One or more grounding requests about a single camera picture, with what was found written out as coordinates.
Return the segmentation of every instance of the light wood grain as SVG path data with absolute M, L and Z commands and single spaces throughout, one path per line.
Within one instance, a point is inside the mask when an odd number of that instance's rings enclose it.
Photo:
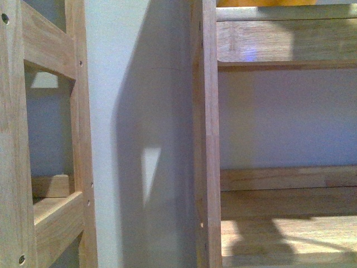
M 198 267 L 221 267 L 215 0 L 192 7 L 194 165 Z
M 217 8 L 217 21 L 285 21 L 357 18 L 357 4 Z
M 357 63 L 357 19 L 217 23 L 220 65 Z
M 38 268 L 48 268 L 83 230 L 83 194 L 35 202 Z
M 21 2 L 26 64 L 75 79 L 73 39 L 27 3 Z
M 222 193 L 226 267 L 357 265 L 357 188 Z
M 84 0 L 65 0 L 66 29 L 75 44 L 76 82 L 71 93 L 72 142 L 76 191 L 83 192 L 84 232 L 80 239 L 80 267 L 98 267 L 94 188 L 91 157 L 88 71 Z
M 68 197 L 74 193 L 74 178 L 68 175 L 41 176 L 32 178 L 34 198 Z
M 357 186 L 357 166 L 221 170 L 221 190 Z
M 36 267 L 21 3 L 0 0 L 0 267 Z

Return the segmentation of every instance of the shelf board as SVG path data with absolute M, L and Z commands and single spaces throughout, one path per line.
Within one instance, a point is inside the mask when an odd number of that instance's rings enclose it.
M 357 5 L 227 10 L 240 13 L 218 13 L 219 66 L 357 67 Z
M 288 7 L 218 7 L 221 21 L 288 21 L 357 18 L 357 4 L 324 4 Z
M 33 199 L 38 268 L 50 267 L 83 231 L 83 193 Z
M 222 192 L 221 214 L 224 267 L 357 265 L 356 187 Z
M 357 166 L 221 170 L 221 191 L 357 186 Z

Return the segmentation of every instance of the wooden slat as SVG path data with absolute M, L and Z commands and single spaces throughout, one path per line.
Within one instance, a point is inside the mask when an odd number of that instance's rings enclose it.
M 34 177 L 31 181 L 34 198 L 68 197 L 74 193 L 73 176 L 41 176 Z
M 73 39 L 27 3 L 21 2 L 26 64 L 76 79 Z
M 84 232 L 80 239 L 81 268 L 98 267 L 91 156 L 88 71 L 84 0 L 65 0 L 66 29 L 75 44 L 77 80 L 71 93 L 71 124 L 76 191 L 83 192 Z
M 221 170 L 221 190 L 357 186 L 357 166 Z
M 0 0 L 0 267 L 36 267 L 20 0 Z
M 221 267 L 215 0 L 192 7 L 194 164 L 199 268 Z
M 357 188 L 222 193 L 226 267 L 357 265 Z
M 50 267 L 83 230 L 83 194 L 34 204 L 38 268 Z
M 357 63 L 357 19 L 218 22 L 220 65 Z
M 221 21 L 285 21 L 357 18 L 357 4 L 325 4 L 290 7 L 224 7 L 217 8 Z

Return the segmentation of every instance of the screw hole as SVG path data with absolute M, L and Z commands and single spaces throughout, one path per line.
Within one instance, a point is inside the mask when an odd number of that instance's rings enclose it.
M 25 256 L 22 255 L 20 259 L 18 259 L 18 264 L 23 265 L 25 263 Z
M 2 21 L 6 24 L 6 25 L 8 25 L 9 24 L 9 17 L 5 14 L 5 13 L 2 13 L 1 14 L 1 19 L 2 19 Z

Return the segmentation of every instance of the white wall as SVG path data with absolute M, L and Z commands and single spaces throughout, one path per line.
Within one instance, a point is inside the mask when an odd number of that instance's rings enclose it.
M 356 70 L 220 73 L 221 167 L 357 163 Z
M 189 8 L 86 1 L 101 268 L 195 267 Z

